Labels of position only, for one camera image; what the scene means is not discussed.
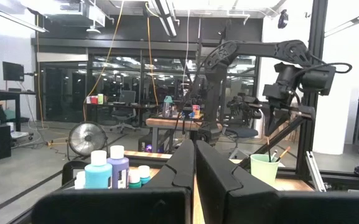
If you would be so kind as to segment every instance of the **purple paint bottle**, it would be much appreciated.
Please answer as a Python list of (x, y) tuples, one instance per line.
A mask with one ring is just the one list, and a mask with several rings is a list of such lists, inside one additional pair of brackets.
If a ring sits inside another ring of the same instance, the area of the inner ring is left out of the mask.
[(112, 188), (128, 188), (129, 159), (124, 157), (124, 146), (111, 146), (110, 158), (107, 159), (107, 163), (113, 166)]

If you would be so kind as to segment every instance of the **small paint bottle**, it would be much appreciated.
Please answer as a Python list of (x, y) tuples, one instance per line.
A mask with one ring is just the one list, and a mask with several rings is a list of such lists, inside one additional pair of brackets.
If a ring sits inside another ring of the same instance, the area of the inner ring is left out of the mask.
[(77, 173), (77, 176), (74, 180), (74, 189), (84, 189), (85, 188), (85, 171), (80, 171)]
[(124, 157), (124, 146), (111, 146), (107, 163), (113, 166), (111, 186), (113, 189), (128, 187), (129, 159)]
[(142, 186), (149, 182), (150, 180), (150, 167), (149, 166), (139, 166), (139, 175), (141, 176)]
[(142, 187), (141, 177), (139, 176), (138, 170), (130, 170), (129, 171), (128, 182), (129, 182), (128, 188), (130, 188), (130, 189), (136, 189), (136, 188)]
[(91, 152), (91, 164), (85, 167), (86, 189), (108, 189), (111, 187), (113, 167), (107, 163), (106, 157), (106, 151)]

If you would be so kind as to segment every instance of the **electric fan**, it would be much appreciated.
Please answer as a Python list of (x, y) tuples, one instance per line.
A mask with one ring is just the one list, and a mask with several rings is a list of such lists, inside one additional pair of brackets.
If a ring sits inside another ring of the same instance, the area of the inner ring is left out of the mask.
[(67, 157), (68, 147), (80, 156), (89, 156), (92, 151), (101, 150), (107, 146), (107, 136), (99, 124), (85, 121), (76, 125), (68, 135), (67, 139)]

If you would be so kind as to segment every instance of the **office chair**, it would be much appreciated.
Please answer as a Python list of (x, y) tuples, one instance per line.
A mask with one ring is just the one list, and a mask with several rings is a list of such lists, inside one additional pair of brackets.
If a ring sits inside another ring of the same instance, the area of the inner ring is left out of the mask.
[(232, 101), (226, 104), (226, 107), (230, 109), (230, 118), (242, 113), (240, 119), (230, 119), (225, 122), (222, 129), (222, 134), (236, 144), (229, 153), (229, 159), (236, 159), (239, 151), (239, 139), (252, 138), (258, 135), (257, 130), (249, 127), (252, 124), (252, 119), (260, 119), (262, 115), (259, 111), (253, 110), (245, 104), (239, 96), (235, 96)]
[[(135, 96), (136, 96), (135, 91), (123, 90), (121, 91), (121, 94), (119, 96), (119, 102), (123, 102), (126, 105), (130, 103), (135, 103)], [(129, 128), (134, 131), (140, 129), (140, 128), (135, 128), (134, 126), (127, 123), (136, 117), (135, 108), (118, 108), (113, 112), (111, 112), (111, 116), (118, 120), (118, 124), (111, 127), (110, 131), (116, 128), (119, 129), (119, 132), (122, 134), (124, 132), (124, 128)]]

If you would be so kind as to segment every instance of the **green cup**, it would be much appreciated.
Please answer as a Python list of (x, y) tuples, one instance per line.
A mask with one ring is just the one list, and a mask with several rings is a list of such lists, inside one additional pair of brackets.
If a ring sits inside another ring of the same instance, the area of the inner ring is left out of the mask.
[(269, 162), (269, 155), (262, 154), (253, 154), (250, 158), (251, 175), (273, 186), (279, 162)]

